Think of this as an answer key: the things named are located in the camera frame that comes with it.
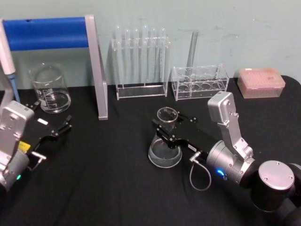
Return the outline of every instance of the white label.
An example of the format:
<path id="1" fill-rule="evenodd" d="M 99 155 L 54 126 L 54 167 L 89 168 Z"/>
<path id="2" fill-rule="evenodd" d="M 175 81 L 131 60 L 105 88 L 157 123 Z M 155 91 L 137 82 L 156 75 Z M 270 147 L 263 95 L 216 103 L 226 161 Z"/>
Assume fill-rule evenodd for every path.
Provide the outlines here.
<path id="1" fill-rule="evenodd" d="M 191 146 L 191 145 L 188 145 L 188 148 L 190 148 L 191 150 L 193 150 L 195 152 L 197 151 L 197 149 L 195 147 Z"/>
<path id="2" fill-rule="evenodd" d="M 45 126 L 47 126 L 47 125 L 48 125 L 48 122 L 47 122 L 47 121 L 45 121 L 45 120 L 43 120 L 43 119 L 38 119 L 38 122 L 40 122 L 40 123 L 44 124 Z"/>

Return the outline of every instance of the black tablecloth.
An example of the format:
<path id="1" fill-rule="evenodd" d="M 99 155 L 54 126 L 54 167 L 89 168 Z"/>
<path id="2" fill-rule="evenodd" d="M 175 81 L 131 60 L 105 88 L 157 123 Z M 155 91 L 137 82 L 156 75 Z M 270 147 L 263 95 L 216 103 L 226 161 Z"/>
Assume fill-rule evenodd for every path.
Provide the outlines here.
<path id="1" fill-rule="evenodd" d="M 284 77 L 280 98 L 243 99 L 233 79 L 241 134 L 258 161 L 301 164 L 301 85 Z M 60 114 L 36 115 L 59 125 L 71 114 L 72 131 L 39 152 L 48 156 L 32 174 L 24 173 L 0 202 L 1 226 L 261 226 L 277 225 L 260 213 L 249 191 L 213 176 L 206 192 L 189 183 L 191 153 L 183 151 L 174 168 L 159 169 L 147 158 L 155 134 L 151 119 L 164 106 L 199 119 L 199 127 L 221 139 L 211 122 L 208 99 L 176 102 L 168 97 L 117 100 L 109 87 L 109 120 L 98 121 L 94 87 L 70 88 L 71 106 Z M 33 90 L 21 90 L 23 103 L 35 100 Z M 193 180 L 208 183 L 197 169 Z"/>

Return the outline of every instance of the small glass beaker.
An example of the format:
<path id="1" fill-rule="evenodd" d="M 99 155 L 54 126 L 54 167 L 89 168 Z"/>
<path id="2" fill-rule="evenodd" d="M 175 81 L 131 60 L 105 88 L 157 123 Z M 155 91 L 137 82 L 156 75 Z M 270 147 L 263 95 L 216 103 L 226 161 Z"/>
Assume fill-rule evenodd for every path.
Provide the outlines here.
<path id="1" fill-rule="evenodd" d="M 158 110 L 157 117 L 159 123 L 166 130 L 171 131 L 178 118 L 178 112 L 173 108 L 163 107 Z M 180 147 L 174 149 L 169 148 L 160 137 L 155 135 L 149 148 L 148 157 L 155 166 L 170 168 L 180 162 L 182 151 Z"/>
<path id="2" fill-rule="evenodd" d="M 71 98 L 60 64 L 41 63 L 29 71 L 29 76 L 43 111 L 60 113 L 70 106 Z"/>

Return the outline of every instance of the blue bar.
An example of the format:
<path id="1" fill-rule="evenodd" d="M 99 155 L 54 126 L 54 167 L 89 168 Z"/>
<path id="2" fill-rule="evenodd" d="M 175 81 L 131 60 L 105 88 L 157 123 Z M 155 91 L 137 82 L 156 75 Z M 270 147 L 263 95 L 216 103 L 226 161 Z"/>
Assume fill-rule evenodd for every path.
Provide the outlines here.
<path id="1" fill-rule="evenodd" d="M 3 25 L 11 51 L 88 47 L 84 17 L 4 20 Z"/>

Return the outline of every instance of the light teal wall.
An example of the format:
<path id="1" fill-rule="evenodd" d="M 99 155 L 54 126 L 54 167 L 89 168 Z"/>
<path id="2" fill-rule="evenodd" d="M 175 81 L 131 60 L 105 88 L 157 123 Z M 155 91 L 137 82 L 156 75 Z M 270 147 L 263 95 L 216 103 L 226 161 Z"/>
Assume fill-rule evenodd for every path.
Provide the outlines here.
<path id="1" fill-rule="evenodd" d="M 3 19 L 94 14 L 109 83 L 108 47 L 117 24 L 165 27 L 172 43 L 171 66 L 186 65 L 190 37 L 200 30 L 195 65 L 224 63 L 239 68 L 275 67 L 301 81 L 299 0 L 0 0 Z M 27 71 L 43 57 L 68 68 L 68 86 L 89 84 L 87 50 L 17 52 L 17 85 L 29 88 Z"/>

